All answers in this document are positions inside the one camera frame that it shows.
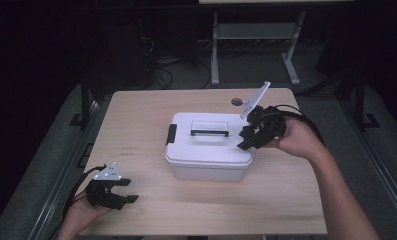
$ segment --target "black cable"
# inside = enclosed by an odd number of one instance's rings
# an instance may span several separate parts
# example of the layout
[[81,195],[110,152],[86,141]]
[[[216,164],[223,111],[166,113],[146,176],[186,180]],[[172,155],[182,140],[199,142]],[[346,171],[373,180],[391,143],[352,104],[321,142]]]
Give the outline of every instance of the black cable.
[[265,118],[268,116],[284,116],[284,117],[292,117],[297,119],[298,121],[304,122],[306,123],[310,129],[314,132],[314,134],[316,135],[316,137],[320,140],[320,142],[325,145],[325,141],[322,137],[322,134],[320,133],[320,130],[317,128],[316,124],[311,121],[310,118],[308,118],[303,112],[301,112],[298,108],[291,106],[291,105],[287,105],[287,104],[279,104],[274,106],[275,108],[277,107],[290,107],[292,109],[295,109],[296,111],[298,111],[300,114],[298,113],[294,113],[294,112],[289,112],[289,111],[284,111],[284,110],[279,110],[279,112],[271,112],[271,113],[266,113],[266,114],[262,114],[261,116],[259,116],[260,118]]
[[84,199],[84,198],[86,198],[87,196],[83,196],[83,197],[81,197],[81,198],[78,198],[78,199],[76,199],[76,200],[73,200],[73,202],[71,202],[71,205],[73,205],[75,202],[78,202],[78,201],[80,201],[80,200],[82,200],[82,199]]
[[[169,77],[170,77],[169,83],[166,83],[166,81],[164,80],[163,74],[161,74],[161,72],[165,72],[169,75]],[[163,69],[163,68],[157,68],[156,74],[157,73],[160,77],[155,76],[155,80],[157,81],[157,84],[161,87],[161,90],[168,89],[171,86],[171,84],[173,83],[173,74],[170,71]]]
[[314,85],[313,87],[310,87],[310,88],[308,88],[308,89],[306,89],[306,90],[304,90],[302,92],[294,93],[294,95],[296,97],[313,95],[316,92],[320,91],[321,89],[329,86],[330,84],[332,84],[332,83],[334,83],[334,82],[336,82],[338,80],[341,80],[345,75],[350,73],[352,70],[353,69],[351,67],[350,68],[346,68],[343,71],[341,71],[340,73],[338,73],[337,75],[329,77],[329,78],[323,80],[322,82],[320,82],[320,83]]
[[200,61],[196,61],[198,64],[200,64],[201,66],[203,66],[207,72],[208,72],[208,77],[207,77],[207,81],[205,82],[205,84],[201,87],[201,89],[204,89],[205,87],[207,87],[207,85],[211,82],[211,70],[210,68],[207,67],[207,65],[205,65],[204,63],[200,62]]
[[64,209],[63,209],[63,219],[65,218],[65,216],[67,215],[68,209],[70,208],[71,204],[73,203],[73,198],[74,195],[76,194],[77,190],[79,189],[80,185],[83,183],[83,181],[85,181],[86,177],[89,175],[89,173],[95,171],[95,170],[99,170],[102,171],[106,168],[107,166],[104,165],[102,167],[94,167],[92,169],[90,169],[89,171],[85,172],[82,174],[82,176],[79,178],[79,180],[77,181],[77,183],[74,185],[73,189],[70,192],[70,195],[68,196],[65,204],[64,204]]

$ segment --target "box handle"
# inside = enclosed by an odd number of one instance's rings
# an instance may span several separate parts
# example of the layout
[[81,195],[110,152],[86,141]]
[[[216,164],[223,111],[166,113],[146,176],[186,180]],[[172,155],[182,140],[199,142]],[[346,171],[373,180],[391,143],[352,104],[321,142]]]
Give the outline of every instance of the box handle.
[[191,135],[195,136],[196,134],[217,134],[224,135],[225,137],[229,136],[229,131],[215,131],[215,130],[191,130]]
[[170,124],[166,145],[169,143],[174,143],[174,140],[176,138],[176,130],[177,130],[177,124]]

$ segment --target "dark floor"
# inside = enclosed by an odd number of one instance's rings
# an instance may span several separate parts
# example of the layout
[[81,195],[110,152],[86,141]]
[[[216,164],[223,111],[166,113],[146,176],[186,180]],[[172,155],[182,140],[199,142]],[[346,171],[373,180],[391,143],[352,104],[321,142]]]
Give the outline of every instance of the dark floor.
[[[271,87],[301,92],[328,78],[314,69],[323,45],[300,44],[294,64],[302,84],[291,86],[278,54],[279,48],[275,46],[266,54],[220,58],[221,84],[218,88],[256,88],[270,81]],[[181,62],[164,67],[162,75],[157,72],[156,76],[163,76],[166,84],[170,74],[173,76],[167,89],[201,88],[208,80],[209,57],[204,56],[199,61],[203,65]],[[161,86],[162,79],[158,81],[147,89],[166,88]],[[311,96],[297,97],[298,104],[320,128],[348,184],[382,239],[397,239],[397,197],[394,198],[396,192],[393,191],[397,190],[397,123],[379,95],[366,86],[365,113],[373,114],[380,127],[361,132],[350,115],[354,94],[347,101],[339,101],[334,95],[339,84],[340,81],[333,82]],[[0,219],[0,239],[44,239],[61,219],[63,201],[84,171],[78,166],[79,160],[95,141],[112,92],[95,94],[105,96],[91,108],[91,122],[84,131],[78,126],[69,126],[73,115],[81,111],[80,87],[73,89],[66,99]],[[383,175],[382,169],[377,167],[379,161],[391,176]],[[391,179],[396,183],[392,190]],[[279,236],[278,239],[307,238],[310,237]]]

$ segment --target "hand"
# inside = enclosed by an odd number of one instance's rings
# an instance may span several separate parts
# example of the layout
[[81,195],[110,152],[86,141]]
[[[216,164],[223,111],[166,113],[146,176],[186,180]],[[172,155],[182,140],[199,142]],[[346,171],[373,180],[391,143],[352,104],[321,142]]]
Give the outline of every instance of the hand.
[[304,122],[286,118],[286,132],[283,137],[273,139],[265,147],[276,147],[296,157],[309,161],[329,151],[317,138],[313,130]]
[[76,239],[77,235],[89,227],[97,218],[110,212],[111,208],[92,206],[86,199],[86,192],[82,191],[73,199],[58,239]]

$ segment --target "plastic container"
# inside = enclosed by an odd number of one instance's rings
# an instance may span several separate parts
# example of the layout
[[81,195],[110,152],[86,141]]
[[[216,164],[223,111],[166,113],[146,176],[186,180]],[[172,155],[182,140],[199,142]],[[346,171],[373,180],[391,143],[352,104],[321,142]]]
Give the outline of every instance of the plastic container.
[[252,162],[251,152],[237,147],[243,141],[239,132],[247,124],[239,114],[175,114],[166,147],[175,176],[240,181]]

